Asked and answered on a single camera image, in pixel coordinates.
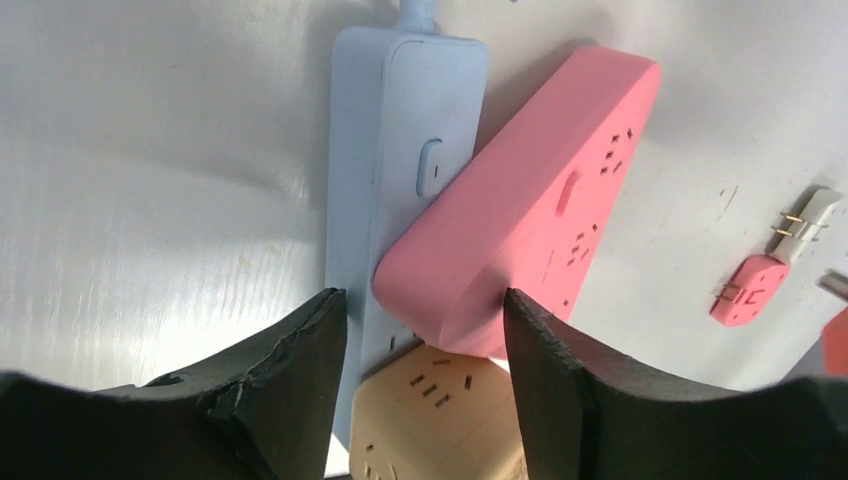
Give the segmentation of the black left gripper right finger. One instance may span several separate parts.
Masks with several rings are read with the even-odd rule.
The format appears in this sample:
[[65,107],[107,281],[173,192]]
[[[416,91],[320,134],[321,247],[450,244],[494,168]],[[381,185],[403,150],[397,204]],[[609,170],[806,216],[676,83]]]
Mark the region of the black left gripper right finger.
[[518,289],[504,332],[533,479],[843,479],[847,382],[801,377],[750,392],[646,365]]

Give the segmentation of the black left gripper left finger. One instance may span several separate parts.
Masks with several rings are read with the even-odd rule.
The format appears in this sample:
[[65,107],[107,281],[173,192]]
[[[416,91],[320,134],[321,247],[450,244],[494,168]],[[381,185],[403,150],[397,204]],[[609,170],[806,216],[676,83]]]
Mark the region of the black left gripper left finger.
[[347,342],[327,288],[272,326],[143,386],[1,375],[5,479],[320,479]]

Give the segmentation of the red cube socket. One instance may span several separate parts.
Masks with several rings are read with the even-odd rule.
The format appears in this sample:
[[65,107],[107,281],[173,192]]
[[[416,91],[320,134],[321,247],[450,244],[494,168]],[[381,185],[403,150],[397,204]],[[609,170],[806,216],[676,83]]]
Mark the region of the red cube socket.
[[844,308],[823,328],[820,345],[824,371],[830,375],[848,374],[847,308]]

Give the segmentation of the white plug adapter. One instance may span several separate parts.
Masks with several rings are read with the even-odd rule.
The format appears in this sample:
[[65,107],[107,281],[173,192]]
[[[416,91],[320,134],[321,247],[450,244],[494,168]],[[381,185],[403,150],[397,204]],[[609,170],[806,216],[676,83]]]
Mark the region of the white plug adapter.
[[830,188],[815,189],[794,212],[781,213],[775,228],[778,241],[768,255],[785,265],[797,262],[819,241],[829,227],[830,217],[839,210],[846,195]]

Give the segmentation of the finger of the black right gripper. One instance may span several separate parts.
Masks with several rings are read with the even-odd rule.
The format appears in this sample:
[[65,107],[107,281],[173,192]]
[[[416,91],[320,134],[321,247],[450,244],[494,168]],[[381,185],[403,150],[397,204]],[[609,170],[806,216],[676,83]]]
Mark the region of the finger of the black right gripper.
[[846,274],[828,269],[819,278],[818,286],[844,303],[848,303],[848,277]]

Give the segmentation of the pink plug adapter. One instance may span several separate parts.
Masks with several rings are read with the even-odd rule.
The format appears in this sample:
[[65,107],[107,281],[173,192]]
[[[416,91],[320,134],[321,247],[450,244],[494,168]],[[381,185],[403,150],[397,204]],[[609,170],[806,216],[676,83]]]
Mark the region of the pink plug adapter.
[[753,321],[788,276],[790,267],[768,255],[747,257],[722,286],[710,316],[725,327]]

